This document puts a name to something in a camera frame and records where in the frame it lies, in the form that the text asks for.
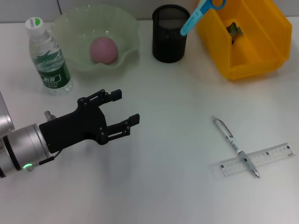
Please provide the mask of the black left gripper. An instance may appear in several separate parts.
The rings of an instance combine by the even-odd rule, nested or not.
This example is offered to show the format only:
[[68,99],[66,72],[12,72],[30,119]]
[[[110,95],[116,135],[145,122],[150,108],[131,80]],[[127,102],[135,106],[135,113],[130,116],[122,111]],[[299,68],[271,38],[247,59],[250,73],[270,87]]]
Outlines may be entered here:
[[122,99],[120,89],[106,92],[104,89],[78,99],[78,107],[72,113],[40,124],[39,129],[50,153],[55,153],[84,140],[98,141],[105,145],[109,141],[130,135],[131,127],[140,123],[140,115],[107,126],[99,106]]

